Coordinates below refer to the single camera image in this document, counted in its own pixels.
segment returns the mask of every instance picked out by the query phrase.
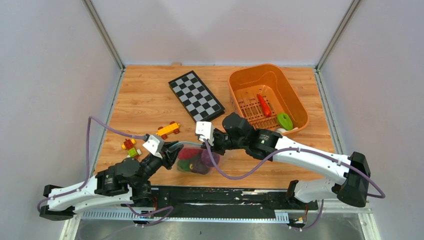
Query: red toy vegetable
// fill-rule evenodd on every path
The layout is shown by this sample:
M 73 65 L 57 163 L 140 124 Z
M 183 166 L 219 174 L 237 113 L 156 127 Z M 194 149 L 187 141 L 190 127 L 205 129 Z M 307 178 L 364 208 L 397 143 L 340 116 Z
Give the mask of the red toy vegetable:
M 262 107 L 263 115 L 265 115 L 267 118 L 271 117 L 271 109 L 259 93 L 257 94 L 257 99 L 259 100 L 260 106 Z

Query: plastic basket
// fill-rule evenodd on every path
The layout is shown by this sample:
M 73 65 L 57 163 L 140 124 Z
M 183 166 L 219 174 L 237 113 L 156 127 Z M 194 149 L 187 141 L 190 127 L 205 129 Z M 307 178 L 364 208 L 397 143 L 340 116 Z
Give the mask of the plastic basket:
M 238 115 L 246 118 L 255 128 L 275 131 L 280 128 L 277 114 L 287 113 L 293 127 L 284 132 L 291 138 L 309 123 L 309 114 L 283 71 L 273 64 L 261 64 L 233 72 L 228 79 L 230 99 Z M 257 94 L 271 109 L 265 117 Z

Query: white wall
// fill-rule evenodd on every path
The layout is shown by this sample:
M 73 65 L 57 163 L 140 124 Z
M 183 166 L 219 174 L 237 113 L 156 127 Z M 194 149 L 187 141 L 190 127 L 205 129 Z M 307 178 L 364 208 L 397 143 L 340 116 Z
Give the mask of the white wall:
M 93 0 L 125 64 L 313 65 L 352 0 Z
M 80 0 L 1 1 L 0 36 L 0 239 L 55 240 L 36 204 L 84 179 L 87 117 L 106 119 L 119 71 Z
M 424 2 L 364 0 L 324 66 L 346 154 L 366 155 L 386 199 L 383 240 L 422 239 Z

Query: yellow toy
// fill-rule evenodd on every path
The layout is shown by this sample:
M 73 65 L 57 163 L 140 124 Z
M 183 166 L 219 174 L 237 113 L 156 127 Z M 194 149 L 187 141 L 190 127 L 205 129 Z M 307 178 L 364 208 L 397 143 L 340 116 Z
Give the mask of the yellow toy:
M 180 124 L 178 124 L 178 123 L 176 123 L 176 122 L 174 122 L 174 121 L 172 121 L 168 126 L 166 126 L 166 127 L 163 127 L 163 126 L 160 126 L 158 129 L 157 129 L 157 133 L 156 133 L 156 135 L 159 135 L 162 139 L 167 139 L 168 138 L 168 134 L 170 134 L 170 133 L 174 133 L 174 134 L 178 134 L 178 133 L 180 133 Z

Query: wooden table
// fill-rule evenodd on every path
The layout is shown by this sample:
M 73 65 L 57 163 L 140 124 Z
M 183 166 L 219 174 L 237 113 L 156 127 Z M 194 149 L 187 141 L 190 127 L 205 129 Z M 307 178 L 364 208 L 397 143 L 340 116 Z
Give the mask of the wooden table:
M 194 70 L 226 108 L 224 115 L 212 121 L 216 128 L 223 130 L 222 120 L 234 111 L 230 102 L 227 80 L 233 71 L 242 68 L 239 66 L 128 66 L 114 106 L 110 126 L 119 131 L 144 135 L 155 134 L 158 127 L 167 126 L 171 121 L 175 121 L 181 124 L 181 132 L 170 134 L 167 141 L 198 142 L 195 136 L 196 124 L 169 88 L 168 82 Z M 310 117 L 309 125 L 293 140 L 323 151 L 333 152 L 334 147 L 313 70 L 299 67 L 283 67 L 282 70 L 301 98 Z M 107 132 L 95 169 L 96 173 L 121 162 L 126 157 L 127 151 L 121 148 L 124 140 L 123 136 Z M 148 154 L 142 144 L 142 140 L 136 144 L 136 147 L 143 152 L 140 159 Z M 225 157 L 228 159 L 220 164 L 220 167 L 231 176 L 243 175 L 259 163 L 259 160 L 253 159 L 243 150 L 228 151 Z M 322 176 L 294 165 L 266 162 L 251 176 L 241 180 L 227 179 L 216 170 L 209 175 L 179 172 L 174 166 L 172 170 L 162 167 L 150 178 L 150 181 L 152 185 L 171 186 L 287 188 L 292 180 L 318 178 Z

